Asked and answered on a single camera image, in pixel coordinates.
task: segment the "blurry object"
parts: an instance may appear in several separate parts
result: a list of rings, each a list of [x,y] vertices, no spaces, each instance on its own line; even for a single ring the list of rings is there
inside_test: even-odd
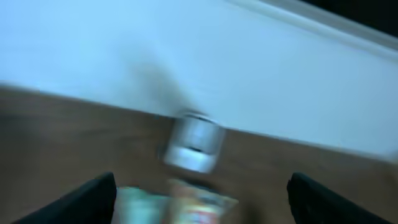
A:
[[[238,202],[180,180],[171,180],[171,184],[170,212],[173,224],[217,224],[224,212]]]
[[[224,129],[206,116],[185,113],[177,120],[165,153],[165,163],[210,172],[220,154]]]
[[[292,215],[297,224],[388,224],[301,173],[287,184]]]
[[[112,224],[160,223],[168,199],[134,187],[118,188]]]

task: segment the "brown floor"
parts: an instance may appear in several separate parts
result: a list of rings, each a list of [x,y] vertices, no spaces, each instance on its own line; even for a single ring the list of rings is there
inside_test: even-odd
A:
[[[172,177],[210,181],[239,200],[224,223],[294,223],[286,185],[301,171],[398,223],[398,184],[388,164],[228,130],[214,172],[192,174],[157,159],[172,123],[137,111],[0,89],[0,223],[27,215],[107,170],[118,185],[159,193],[167,193]],[[248,207],[257,213],[248,213]]]

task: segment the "wall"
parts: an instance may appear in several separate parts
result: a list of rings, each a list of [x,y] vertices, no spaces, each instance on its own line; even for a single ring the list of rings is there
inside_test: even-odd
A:
[[[398,63],[224,1],[2,1],[3,83],[388,157]]]

